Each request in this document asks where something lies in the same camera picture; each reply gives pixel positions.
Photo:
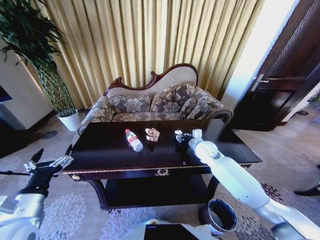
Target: white plant pot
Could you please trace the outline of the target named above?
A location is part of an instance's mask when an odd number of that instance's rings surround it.
[[[78,110],[75,110],[75,113],[71,116],[57,117],[69,131],[76,131],[81,123]]]

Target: water bottle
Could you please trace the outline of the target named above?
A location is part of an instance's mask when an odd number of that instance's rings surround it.
[[[125,130],[125,136],[126,136],[126,139],[128,140],[128,142],[130,143],[131,147],[133,148],[133,150],[135,150],[136,152],[140,152],[144,148],[144,146],[140,142],[137,135],[135,135],[129,129]]]

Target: dark wooden table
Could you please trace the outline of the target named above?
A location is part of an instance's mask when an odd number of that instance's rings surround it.
[[[157,142],[146,139],[146,128],[160,132]],[[142,151],[132,150],[125,129],[139,137]],[[219,181],[213,176],[207,187],[201,174],[211,173],[210,168],[175,140],[175,130],[193,129],[202,129],[204,140],[244,168],[261,162],[220,119],[97,122],[82,133],[63,173],[90,183],[101,209],[207,203]]]

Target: white wall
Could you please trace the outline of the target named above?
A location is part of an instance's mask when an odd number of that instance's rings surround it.
[[[299,0],[266,0],[221,102],[235,109],[258,73]]]
[[[308,100],[320,90],[320,81],[314,88],[285,116],[282,122],[287,122],[296,112],[308,106]]]
[[[6,109],[1,114],[8,115],[5,113],[8,110],[21,123],[19,130],[28,129],[50,113],[53,107],[26,66],[23,63],[15,65],[20,58],[12,52],[8,52],[7,62],[4,62],[4,58],[0,54],[0,85],[12,100],[2,102],[2,108]]]

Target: bottle label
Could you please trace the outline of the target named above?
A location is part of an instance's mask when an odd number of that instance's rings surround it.
[[[129,135],[128,136],[128,142],[131,144],[134,140],[136,140],[136,139],[138,139],[138,137],[137,136],[135,136],[135,135]]]

